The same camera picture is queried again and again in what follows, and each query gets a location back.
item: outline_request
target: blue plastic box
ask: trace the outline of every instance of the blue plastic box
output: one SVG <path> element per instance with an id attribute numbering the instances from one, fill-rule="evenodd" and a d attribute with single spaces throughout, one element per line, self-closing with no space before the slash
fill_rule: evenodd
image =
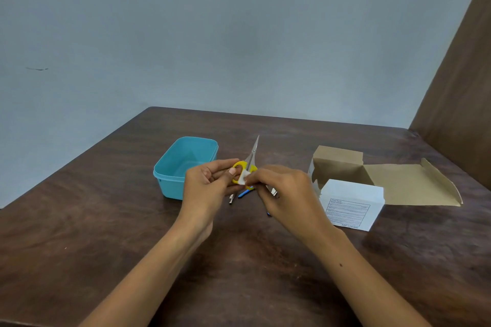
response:
<path id="1" fill-rule="evenodd" d="M 214 139 L 181 137 L 155 164 L 154 176 L 167 198 L 183 198 L 186 171 L 217 158 L 218 143 Z"/>

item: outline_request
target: person's right hand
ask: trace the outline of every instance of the person's right hand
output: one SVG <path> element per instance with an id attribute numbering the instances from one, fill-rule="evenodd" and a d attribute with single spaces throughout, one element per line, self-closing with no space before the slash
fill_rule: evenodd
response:
<path id="1" fill-rule="evenodd" d="M 329 221 L 315 194 L 309 176 L 284 166 L 265 166 L 245 178 L 255 186 L 267 211 L 311 250 L 323 235 L 339 231 Z M 266 185 L 274 187 L 274 197 Z"/>

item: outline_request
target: person's left hand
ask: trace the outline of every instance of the person's left hand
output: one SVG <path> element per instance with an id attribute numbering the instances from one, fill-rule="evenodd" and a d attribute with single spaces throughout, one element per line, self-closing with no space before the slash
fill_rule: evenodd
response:
<path id="1" fill-rule="evenodd" d="M 240 166 L 232 167 L 238 161 L 239 159 L 215 160 L 186 172 L 183 203 L 176 222 L 193 225 L 201 241 L 210 235 L 213 218 L 224 196 L 244 189 L 243 186 L 232 183 L 232 179 L 238 179 L 242 171 Z"/>

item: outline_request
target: wooden table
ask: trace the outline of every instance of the wooden table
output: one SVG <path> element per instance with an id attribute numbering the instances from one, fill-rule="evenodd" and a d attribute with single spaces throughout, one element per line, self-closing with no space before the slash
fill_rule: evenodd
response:
<path id="1" fill-rule="evenodd" d="M 0 211 L 0 320 L 77 325 L 177 217 L 180 201 L 163 198 L 152 175 L 175 139 L 213 138 L 218 158 L 244 158 L 258 134 L 259 166 L 307 170 L 318 145 L 362 151 L 367 164 L 428 158 L 460 189 L 462 207 L 386 206 L 370 232 L 344 230 L 433 325 L 491 325 L 491 192 L 416 134 L 156 107 Z M 359 323 L 318 260 L 252 193 L 222 206 L 151 325 Z"/>

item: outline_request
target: human hand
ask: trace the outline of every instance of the human hand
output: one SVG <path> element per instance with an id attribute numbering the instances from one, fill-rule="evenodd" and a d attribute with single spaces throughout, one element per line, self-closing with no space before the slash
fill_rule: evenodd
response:
<path id="1" fill-rule="evenodd" d="M 324 234 L 339 231 L 326 216 L 306 173 L 284 166 L 264 166 L 245 181 L 255 186 L 271 216 L 311 250 Z M 274 187 L 279 197 L 273 196 L 266 185 Z"/>
<path id="2" fill-rule="evenodd" d="M 193 225 L 204 241 L 213 228 L 213 218 L 225 195 L 243 190 L 243 186 L 232 183 L 238 179 L 242 167 L 232 167 L 239 159 L 215 160 L 190 168 L 184 180 L 181 211 L 176 220 L 183 225 Z"/>

